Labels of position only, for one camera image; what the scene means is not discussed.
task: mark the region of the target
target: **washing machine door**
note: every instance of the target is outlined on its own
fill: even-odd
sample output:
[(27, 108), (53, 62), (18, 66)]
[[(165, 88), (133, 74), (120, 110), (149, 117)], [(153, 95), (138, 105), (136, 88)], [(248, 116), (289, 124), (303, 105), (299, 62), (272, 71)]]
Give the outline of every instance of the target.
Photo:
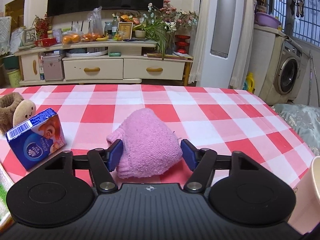
[(280, 69), (278, 75), (278, 90), (281, 95), (288, 94), (297, 79), (298, 62), (294, 57), (287, 58)]

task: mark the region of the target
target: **green bottle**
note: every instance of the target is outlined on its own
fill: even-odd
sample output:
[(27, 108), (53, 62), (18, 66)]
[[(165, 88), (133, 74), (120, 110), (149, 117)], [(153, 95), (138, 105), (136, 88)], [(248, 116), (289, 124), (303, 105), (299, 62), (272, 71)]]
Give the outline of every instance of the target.
[(112, 38), (116, 35), (118, 30), (118, 19), (115, 14), (113, 14), (113, 21), (112, 21)]

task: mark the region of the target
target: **pink cloth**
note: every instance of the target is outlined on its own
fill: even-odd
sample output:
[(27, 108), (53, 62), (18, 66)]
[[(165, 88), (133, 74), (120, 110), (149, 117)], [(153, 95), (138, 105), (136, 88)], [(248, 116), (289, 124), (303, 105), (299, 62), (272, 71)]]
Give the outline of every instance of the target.
[(107, 136), (109, 144), (117, 139), (124, 143), (117, 167), (122, 179), (161, 175), (182, 158), (177, 136), (149, 108), (133, 112)]

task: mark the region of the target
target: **metal screw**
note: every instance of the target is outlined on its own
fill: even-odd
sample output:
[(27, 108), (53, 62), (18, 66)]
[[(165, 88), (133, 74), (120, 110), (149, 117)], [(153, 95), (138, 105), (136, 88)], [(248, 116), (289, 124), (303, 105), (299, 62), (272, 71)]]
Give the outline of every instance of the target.
[(199, 182), (190, 182), (187, 184), (187, 187), (191, 190), (199, 190), (202, 188), (202, 185)]
[(100, 184), (100, 188), (102, 188), (104, 190), (112, 190), (115, 187), (116, 187), (116, 185), (112, 182), (102, 182)]

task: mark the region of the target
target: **yellow bottle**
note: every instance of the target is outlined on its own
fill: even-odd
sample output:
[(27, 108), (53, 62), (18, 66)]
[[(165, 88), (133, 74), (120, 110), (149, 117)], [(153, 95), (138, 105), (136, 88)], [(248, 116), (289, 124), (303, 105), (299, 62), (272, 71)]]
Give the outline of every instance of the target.
[(248, 85), (247, 91), (253, 93), (254, 92), (254, 79), (253, 79), (253, 73), (249, 72), (247, 75), (247, 78), (245, 79)]

